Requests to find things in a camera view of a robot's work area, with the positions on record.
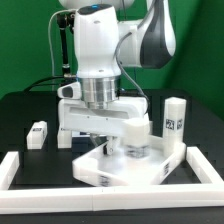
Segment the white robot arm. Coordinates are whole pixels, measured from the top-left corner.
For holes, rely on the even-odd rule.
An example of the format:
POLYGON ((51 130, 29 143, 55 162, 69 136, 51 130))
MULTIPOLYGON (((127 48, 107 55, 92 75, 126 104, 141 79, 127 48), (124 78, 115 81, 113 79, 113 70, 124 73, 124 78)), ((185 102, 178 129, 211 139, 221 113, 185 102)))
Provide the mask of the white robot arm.
POLYGON ((174 55, 169 0, 146 0, 142 19, 119 21, 116 12, 135 0, 59 0, 74 14, 76 79, 58 89, 59 122, 66 130, 104 134, 105 154, 123 136, 123 122, 147 116, 148 100, 122 97, 119 78, 127 67, 161 68, 174 55))

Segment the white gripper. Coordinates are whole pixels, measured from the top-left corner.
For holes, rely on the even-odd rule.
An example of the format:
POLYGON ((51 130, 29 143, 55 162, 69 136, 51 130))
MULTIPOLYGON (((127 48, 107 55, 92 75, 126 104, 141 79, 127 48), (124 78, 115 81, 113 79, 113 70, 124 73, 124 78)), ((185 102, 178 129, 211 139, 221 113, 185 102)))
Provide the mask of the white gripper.
POLYGON ((86 132, 94 147, 102 144, 97 135, 106 135, 104 155, 112 155, 124 135, 123 122, 132 118, 146 119, 147 103, 143 97, 120 97, 106 109, 89 109, 81 100, 62 99, 58 106, 60 127, 65 130, 86 132))

